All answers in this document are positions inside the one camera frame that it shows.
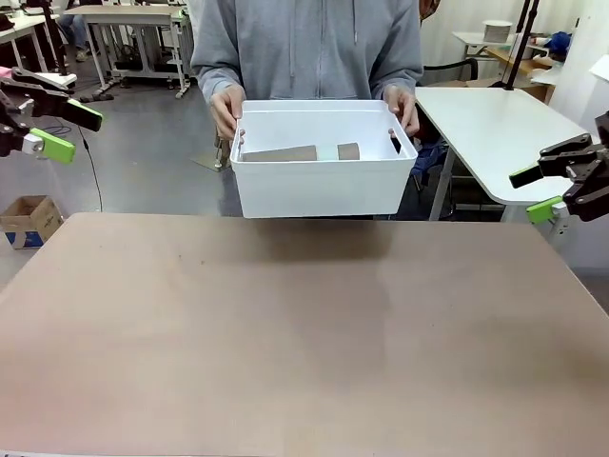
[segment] white plastic bin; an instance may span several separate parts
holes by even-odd
[[[358,143],[360,160],[242,161],[255,151],[349,143]],[[246,218],[395,214],[416,158],[385,102],[356,100],[246,101],[230,153]]]

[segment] jeans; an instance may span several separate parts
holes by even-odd
[[[69,44],[73,44],[79,50],[87,49],[87,29],[85,18],[81,14],[64,14],[57,19],[57,25],[66,35]]]

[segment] cardboard box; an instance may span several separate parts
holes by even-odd
[[[47,195],[19,197],[0,214],[0,227],[14,249],[40,248],[63,223]]]

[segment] shoe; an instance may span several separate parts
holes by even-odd
[[[76,62],[85,62],[88,59],[86,50],[76,51]]]

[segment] hoodie drawstring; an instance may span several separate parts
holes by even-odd
[[[294,82],[294,78],[296,77],[296,70],[294,69],[294,60],[296,57],[294,56],[294,40],[296,31],[296,0],[292,0],[292,13],[289,18],[289,77],[291,78],[291,82]]]
[[[351,7],[353,8],[353,42],[357,46],[358,44],[358,13],[357,13],[357,5],[355,4],[357,0],[351,0]]]

